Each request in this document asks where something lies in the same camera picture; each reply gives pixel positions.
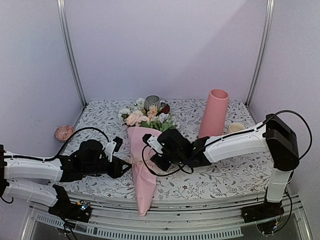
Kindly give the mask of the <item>cream printed ribbon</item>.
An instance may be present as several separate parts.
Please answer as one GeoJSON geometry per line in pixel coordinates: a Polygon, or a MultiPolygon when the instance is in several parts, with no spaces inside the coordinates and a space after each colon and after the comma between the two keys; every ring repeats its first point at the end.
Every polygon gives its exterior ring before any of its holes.
{"type": "Polygon", "coordinates": [[[130,161],[132,164],[132,171],[136,176],[150,174],[148,168],[150,168],[151,170],[155,168],[155,164],[150,160],[143,161],[140,158],[132,157],[130,161]]]}

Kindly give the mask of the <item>pink flower bouquet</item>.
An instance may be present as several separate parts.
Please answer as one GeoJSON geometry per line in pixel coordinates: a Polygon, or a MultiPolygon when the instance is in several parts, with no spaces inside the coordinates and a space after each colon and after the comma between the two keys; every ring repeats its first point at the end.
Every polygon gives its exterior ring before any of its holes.
{"type": "MultiPolygon", "coordinates": [[[[152,148],[143,142],[145,134],[152,134],[158,137],[161,134],[156,128],[150,128],[143,125],[154,123],[157,115],[157,107],[152,107],[150,111],[145,109],[145,99],[138,98],[133,106],[128,106],[119,111],[119,117],[123,118],[123,123],[127,126],[128,141],[130,146],[130,158],[139,158],[143,161],[151,160],[155,154],[152,148]]],[[[157,173],[135,175],[133,172],[133,182],[135,187],[136,203],[140,217],[146,216],[151,207],[153,196],[157,185],[157,173]]]]}

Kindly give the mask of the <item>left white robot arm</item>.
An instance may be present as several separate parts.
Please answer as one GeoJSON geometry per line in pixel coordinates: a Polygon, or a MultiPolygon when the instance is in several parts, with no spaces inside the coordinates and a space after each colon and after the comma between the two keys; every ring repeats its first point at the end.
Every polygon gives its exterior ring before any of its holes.
{"type": "Polygon", "coordinates": [[[75,210],[65,189],[56,185],[42,185],[33,180],[71,183],[86,176],[120,178],[132,167],[130,163],[114,156],[121,144],[122,140],[118,137],[106,146],[90,139],[82,142],[71,155],[52,158],[14,155],[1,149],[0,195],[54,206],[63,217],[70,217],[75,210]]]}

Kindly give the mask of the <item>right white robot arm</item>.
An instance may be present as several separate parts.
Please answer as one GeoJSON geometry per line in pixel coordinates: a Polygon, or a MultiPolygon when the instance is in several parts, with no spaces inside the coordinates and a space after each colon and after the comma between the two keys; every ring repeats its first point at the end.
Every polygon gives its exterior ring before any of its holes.
{"type": "Polygon", "coordinates": [[[154,150],[151,160],[162,171],[172,164],[198,168],[236,156],[270,152],[271,179],[266,201],[258,208],[262,218],[269,218],[278,210],[290,175],[300,163],[296,133],[275,114],[268,114],[265,121],[253,127],[221,136],[205,136],[194,142],[177,129],[168,129],[159,136],[147,133],[142,140],[154,150]]]}

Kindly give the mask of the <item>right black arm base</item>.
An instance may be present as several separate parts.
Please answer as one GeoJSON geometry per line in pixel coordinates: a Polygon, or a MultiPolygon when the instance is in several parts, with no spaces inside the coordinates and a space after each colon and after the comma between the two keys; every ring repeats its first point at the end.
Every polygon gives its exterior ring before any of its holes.
{"type": "Polygon", "coordinates": [[[281,218],[284,212],[281,201],[273,203],[265,199],[263,203],[241,208],[241,217],[245,223],[257,223],[258,221],[271,219],[256,225],[261,234],[271,235],[277,230],[278,217],[281,218]]]}

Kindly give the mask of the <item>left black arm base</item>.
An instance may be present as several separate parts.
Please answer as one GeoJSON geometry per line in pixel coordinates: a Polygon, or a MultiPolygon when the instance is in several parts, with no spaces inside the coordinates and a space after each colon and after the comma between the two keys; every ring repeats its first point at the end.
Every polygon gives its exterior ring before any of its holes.
{"type": "Polygon", "coordinates": [[[74,220],[88,223],[91,217],[92,208],[88,201],[79,200],[72,203],[62,186],[52,185],[56,191],[57,202],[48,208],[48,213],[61,218],[62,220],[74,220]]]}

